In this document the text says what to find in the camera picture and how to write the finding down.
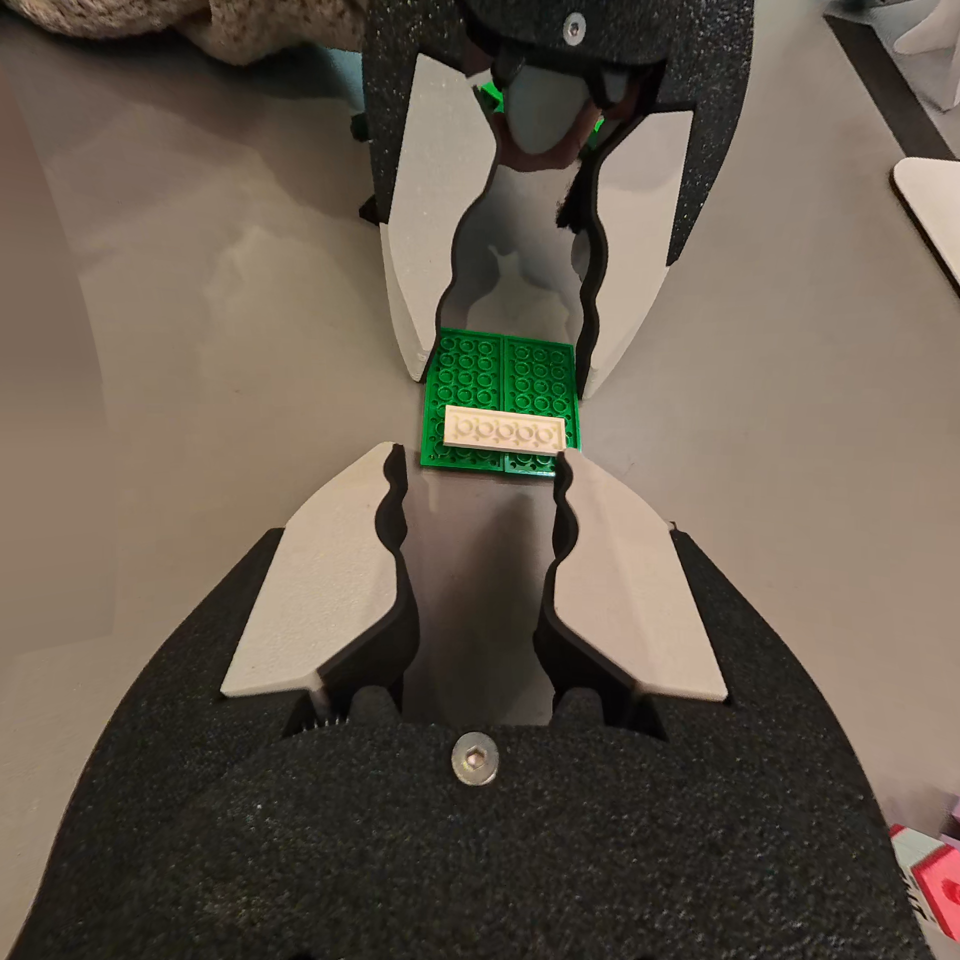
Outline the person's left hand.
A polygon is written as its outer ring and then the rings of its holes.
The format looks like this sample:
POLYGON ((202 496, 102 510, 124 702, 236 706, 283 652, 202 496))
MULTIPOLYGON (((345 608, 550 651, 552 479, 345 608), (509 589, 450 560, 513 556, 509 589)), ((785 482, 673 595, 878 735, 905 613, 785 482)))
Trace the person's left hand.
POLYGON ((522 150, 513 137, 503 114, 493 114, 490 126, 497 143, 497 165, 519 173, 540 170, 565 170, 570 167, 584 150, 596 126, 594 114, 584 114, 562 136, 556 144, 544 152, 530 153, 522 150))

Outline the red and grey cube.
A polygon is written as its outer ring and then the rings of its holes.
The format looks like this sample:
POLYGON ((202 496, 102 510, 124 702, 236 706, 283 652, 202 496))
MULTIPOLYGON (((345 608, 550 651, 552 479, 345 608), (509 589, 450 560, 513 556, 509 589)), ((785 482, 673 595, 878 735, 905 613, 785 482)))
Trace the red and grey cube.
POLYGON ((890 841, 907 896, 917 918, 959 941, 959 849, 900 823, 890 841))

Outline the white and wooden book stand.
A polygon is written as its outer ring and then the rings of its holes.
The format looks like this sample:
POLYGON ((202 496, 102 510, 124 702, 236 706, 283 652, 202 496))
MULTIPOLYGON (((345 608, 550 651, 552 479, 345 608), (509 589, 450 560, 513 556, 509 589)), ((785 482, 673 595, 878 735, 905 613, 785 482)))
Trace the white and wooden book stand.
POLYGON ((894 194, 959 291, 959 161, 905 157, 890 174, 894 194))

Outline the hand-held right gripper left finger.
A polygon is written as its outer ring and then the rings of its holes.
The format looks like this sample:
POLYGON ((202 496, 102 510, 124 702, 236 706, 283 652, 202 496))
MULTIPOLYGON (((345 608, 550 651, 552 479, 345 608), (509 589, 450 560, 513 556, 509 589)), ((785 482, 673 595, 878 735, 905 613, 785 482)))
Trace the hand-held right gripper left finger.
POLYGON ((306 690, 351 700, 402 682, 418 609, 402 556, 406 457, 381 442, 314 492, 286 524, 221 692, 306 690))

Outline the person's left forearm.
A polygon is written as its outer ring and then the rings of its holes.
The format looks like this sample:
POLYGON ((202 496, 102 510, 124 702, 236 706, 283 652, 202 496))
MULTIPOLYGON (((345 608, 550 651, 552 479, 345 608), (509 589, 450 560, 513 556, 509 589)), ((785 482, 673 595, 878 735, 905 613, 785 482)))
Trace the person's left forearm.
POLYGON ((368 1, 3 1, 48 33, 96 42, 174 30, 203 53, 248 66, 306 43, 359 52, 368 1))

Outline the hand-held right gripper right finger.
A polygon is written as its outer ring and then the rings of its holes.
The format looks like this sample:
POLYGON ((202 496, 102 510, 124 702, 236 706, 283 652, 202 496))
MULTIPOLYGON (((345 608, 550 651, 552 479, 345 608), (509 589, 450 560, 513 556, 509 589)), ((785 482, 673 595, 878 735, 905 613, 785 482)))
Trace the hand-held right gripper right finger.
POLYGON ((636 492, 569 449, 558 457, 551 562, 534 652, 555 694, 723 702, 728 689, 673 540, 636 492))

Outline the green lego plate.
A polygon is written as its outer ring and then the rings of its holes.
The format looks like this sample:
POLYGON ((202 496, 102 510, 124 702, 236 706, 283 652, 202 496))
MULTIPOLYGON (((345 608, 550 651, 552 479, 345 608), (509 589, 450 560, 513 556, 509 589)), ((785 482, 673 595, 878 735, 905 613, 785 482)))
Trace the green lego plate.
POLYGON ((505 408, 500 334, 442 328, 429 366, 424 394, 420 464, 423 467, 501 474, 498 452, 445 445, 449 404, 489 411, 505 408))
POLYGON ((501 406, 511 414, 562 417, 568 448, 582 448, 574 346, 503 335, 501 406))

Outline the white lego plate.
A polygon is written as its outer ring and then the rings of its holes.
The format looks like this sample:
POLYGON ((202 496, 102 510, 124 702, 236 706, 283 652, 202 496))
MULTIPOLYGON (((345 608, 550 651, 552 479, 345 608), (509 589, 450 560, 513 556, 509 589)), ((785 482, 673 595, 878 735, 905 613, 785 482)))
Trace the white lego plate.
POLYGON ((562 416, 453 404, 445 406, 443 415, 442 442, 450 448, 555 457, 568 447, 562 416))

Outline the white plastic object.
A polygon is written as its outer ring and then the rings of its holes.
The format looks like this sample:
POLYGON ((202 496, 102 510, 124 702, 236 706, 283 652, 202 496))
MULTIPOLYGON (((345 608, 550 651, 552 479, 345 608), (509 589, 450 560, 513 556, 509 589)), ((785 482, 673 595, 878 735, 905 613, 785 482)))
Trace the white plastic object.
POLYGON ((953 53, 942 95, 944 112, 959 104, 959 2, 937 2, 926 18, 902 34, 893 45, 894 53, 902 56, 948 49, 953 53))

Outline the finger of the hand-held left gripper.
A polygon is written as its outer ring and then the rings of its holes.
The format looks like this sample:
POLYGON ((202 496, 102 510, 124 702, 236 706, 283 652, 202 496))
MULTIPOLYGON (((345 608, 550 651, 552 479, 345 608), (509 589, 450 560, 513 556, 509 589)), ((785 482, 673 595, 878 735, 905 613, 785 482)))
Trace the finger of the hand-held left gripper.
POLYGON ((498 138, 468 77, 419 54, 390 214, 380 225, 393 333, 414 381, 437 341, 455 237, 497 157, 498 138))
POLYGON ((581 400, 618 365, 666 279, 693 118, 690 108, 622 121, 583 162, 577 211, 589 259, 575 347, 581 400))

